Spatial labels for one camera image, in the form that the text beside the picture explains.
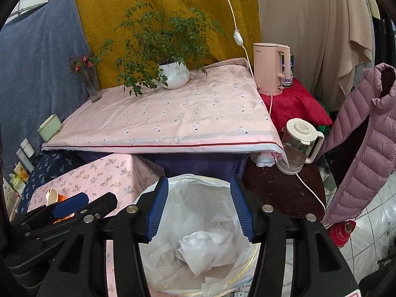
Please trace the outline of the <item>orange plastic snack bag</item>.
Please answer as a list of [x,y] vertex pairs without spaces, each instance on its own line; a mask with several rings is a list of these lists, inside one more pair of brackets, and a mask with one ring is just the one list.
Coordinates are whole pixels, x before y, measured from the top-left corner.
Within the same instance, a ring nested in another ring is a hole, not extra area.
[[74,210],[71,203],[63,204],[68,198],[63,195],[58,196],[58,202],[53,210],[54,223],[59,223],[65,219],[71,218],[74,215]]

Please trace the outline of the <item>white trash bag bin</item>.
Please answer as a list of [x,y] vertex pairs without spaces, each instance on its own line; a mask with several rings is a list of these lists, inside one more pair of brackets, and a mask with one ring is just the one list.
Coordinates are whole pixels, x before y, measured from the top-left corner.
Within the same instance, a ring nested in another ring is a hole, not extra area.
[[169,178],[157,234],[140,245],[148,285],[177,296],[224,296],[249,283],[259,246],[244,236],[229,182]]

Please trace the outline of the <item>navy leaf print cloth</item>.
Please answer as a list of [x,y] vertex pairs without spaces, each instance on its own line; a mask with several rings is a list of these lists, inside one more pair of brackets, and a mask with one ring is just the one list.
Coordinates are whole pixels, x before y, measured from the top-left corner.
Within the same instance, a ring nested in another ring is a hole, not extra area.
[[34,159],[34,169],[29,175],[17,213],[27,212],[35,190],[49,181],[84,165],[83,159],[73,151],[55,150],[39,153]]

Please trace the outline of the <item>white calendar card stand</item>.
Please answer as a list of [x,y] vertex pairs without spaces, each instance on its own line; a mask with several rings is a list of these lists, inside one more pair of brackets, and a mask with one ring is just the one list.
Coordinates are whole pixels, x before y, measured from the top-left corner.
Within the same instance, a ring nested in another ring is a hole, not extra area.
[[20,194],[3,178],[3,194],[9,220],[13,221],[20,204]]

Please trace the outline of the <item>green flower small box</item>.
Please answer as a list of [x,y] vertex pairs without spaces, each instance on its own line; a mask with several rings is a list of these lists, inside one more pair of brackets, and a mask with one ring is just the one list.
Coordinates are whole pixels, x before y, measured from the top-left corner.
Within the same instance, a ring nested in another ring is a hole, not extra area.
[[16,174],[9,174],[10,182],[18,194],[22,194],[25,188],[25,182]]

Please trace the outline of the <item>orange flower small box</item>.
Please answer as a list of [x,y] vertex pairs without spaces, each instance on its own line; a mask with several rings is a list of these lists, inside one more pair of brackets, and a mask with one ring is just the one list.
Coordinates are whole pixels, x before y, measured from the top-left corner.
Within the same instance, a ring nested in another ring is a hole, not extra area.
[[29,180],[29,173],[27,170],[24,168],[24,165],[21,162],[18,162],[14,168],[13,171],[15,174],[24,182],[26,183]]

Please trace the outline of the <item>white cosmetic jar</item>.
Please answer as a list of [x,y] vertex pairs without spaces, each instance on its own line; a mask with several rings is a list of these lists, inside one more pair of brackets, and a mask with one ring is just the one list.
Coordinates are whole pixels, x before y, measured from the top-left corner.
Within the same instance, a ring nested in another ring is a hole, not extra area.
[[34,155],[34,153],[35,153],[34,148],[32,147],[31,143],[28,141],[27,138],[25,138],[25,139],[20,143],[20,148],[23,150],[23,152],[25,153],[25,155],[26,155],[28,158],[31,158],[31,157]]

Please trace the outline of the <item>mint green tissue box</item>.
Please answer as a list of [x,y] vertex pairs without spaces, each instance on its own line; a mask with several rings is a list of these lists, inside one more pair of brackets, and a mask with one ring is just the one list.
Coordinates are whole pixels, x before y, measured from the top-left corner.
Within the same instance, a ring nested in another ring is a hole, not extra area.
[[40,137],[45,141],[49,141],[62,128],[62,122],[58,115],[50,115],[38,128]]

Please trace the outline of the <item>red round object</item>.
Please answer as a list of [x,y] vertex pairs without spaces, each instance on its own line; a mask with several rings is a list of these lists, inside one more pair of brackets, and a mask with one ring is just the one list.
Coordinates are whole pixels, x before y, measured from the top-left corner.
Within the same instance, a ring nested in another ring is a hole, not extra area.
[[333,224],[327,229],[327,233],[338,248],[343,248],[350,240],[355,227],[355,221],[343,221]]

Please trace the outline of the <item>glass kettle white lid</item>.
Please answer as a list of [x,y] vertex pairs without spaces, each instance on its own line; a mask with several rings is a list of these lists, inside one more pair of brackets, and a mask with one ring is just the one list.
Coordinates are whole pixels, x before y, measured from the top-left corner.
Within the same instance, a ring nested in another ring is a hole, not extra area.
[[286,158],[276,160],[275,163],[282,173],[295,175],[305,164],[314,162],[325,137],[312,124],[300,118],[288,120],[282,131]]

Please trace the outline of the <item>pink dotted tablecloth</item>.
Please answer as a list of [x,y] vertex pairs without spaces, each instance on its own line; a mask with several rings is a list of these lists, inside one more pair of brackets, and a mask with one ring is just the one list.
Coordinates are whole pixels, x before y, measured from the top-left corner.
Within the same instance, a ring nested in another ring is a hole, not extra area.
[[140,96],[104,89],[66,118],[42,146],[107,153],[255,153],[259,166],[285,157],[243,58],[191,71],[184,87]]

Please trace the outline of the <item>blue hanging cloth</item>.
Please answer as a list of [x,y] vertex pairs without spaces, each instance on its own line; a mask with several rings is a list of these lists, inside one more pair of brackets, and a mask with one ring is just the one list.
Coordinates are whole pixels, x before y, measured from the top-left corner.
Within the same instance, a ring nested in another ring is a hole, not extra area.
[[88,54],[75,0],[51,0],[1,30],[1,139],[6,174],[23,140],[38,150],[39,126],[52,114],[66,119],[87,99],[71,60]]

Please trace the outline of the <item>red cloth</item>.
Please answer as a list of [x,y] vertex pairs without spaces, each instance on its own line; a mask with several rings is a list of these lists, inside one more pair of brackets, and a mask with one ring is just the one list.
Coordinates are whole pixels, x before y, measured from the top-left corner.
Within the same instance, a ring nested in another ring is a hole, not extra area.
[[311,93],[296,79],[292,87],[283,89],[280,95],[261,95],[267,109],[271,110],[270,117],[279,135],[287,121],[294,118],[303,119],[314,127],[332,126],[333,122],[325,108],[311,95]]

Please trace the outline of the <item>mauve puffer jacket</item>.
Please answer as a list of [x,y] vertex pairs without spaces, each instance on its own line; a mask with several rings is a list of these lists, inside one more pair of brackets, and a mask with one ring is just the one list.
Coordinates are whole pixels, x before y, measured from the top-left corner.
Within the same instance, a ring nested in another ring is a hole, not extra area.
[[381,63],[364,70],[362,80],[341,105],[320,150],[337,190],[322,222],[354,219],[395,170],[395,68]]

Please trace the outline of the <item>glass vase with red flowers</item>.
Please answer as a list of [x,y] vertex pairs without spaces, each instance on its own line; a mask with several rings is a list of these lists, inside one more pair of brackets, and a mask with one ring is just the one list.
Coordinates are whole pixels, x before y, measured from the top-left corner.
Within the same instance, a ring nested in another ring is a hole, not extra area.
[[96,72],[96,68],[100,64],[100,61],[101,58],[95,54],[71,59],[71,68],[75,73],[83,77],[85,87],[92,103],[97,102],[101,98]]

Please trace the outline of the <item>green potted plant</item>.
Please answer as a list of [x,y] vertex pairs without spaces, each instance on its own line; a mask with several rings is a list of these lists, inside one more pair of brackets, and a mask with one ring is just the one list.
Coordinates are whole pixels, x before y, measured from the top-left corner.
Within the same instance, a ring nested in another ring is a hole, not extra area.
[[166,9],[181,0],[137,1],[128,7],[116,26],[125,33],[124,52],[115,60],[118,82],[129,94],[140,96],[144,89],[168,84],[166,64],[191,65],[203,71],[209,57],[207,36],[223,35],[218,21],[196,7]]

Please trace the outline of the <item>beige curtain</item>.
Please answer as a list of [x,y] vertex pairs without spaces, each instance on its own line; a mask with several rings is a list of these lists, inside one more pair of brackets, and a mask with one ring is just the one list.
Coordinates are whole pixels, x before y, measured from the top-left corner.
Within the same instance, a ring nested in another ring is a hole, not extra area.
[[294,76],[330,111],[351,92],[357,67],[372,64],[369,0],[257,0],[263,42],[288,45]]

